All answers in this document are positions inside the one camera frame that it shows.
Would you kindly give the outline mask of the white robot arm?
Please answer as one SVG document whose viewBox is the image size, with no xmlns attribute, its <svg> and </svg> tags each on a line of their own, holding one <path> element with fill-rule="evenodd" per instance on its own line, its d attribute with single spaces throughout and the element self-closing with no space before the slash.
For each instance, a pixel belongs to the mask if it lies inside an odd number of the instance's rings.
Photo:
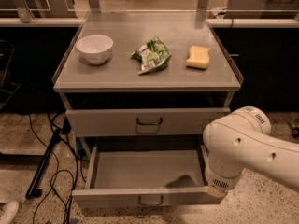
<svg viewBox="0 0 299 224">
<path fill-rule="evenodd" d="M 299 145 L 270 135 L 263 111 L 245 106 L 210 122 L 203 131 L 207 192 L 217 198 L 234 189 L 244 169 L 299 190 Z"/>
</svg>

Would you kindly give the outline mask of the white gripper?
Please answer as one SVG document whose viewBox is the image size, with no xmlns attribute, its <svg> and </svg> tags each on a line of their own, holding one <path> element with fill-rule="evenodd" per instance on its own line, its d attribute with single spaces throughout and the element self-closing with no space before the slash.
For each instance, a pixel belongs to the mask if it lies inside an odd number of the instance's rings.
<svg viewBox="0 0 299 224">
<path fill-rule="evenodd" d="M 220 190 L 212 186 L 208 186 L 206 190 L 210 196 L 213 196 L 215 198 L 224 198 L 227 195 L 227 192 L 225 190 Z"/>
</svg>

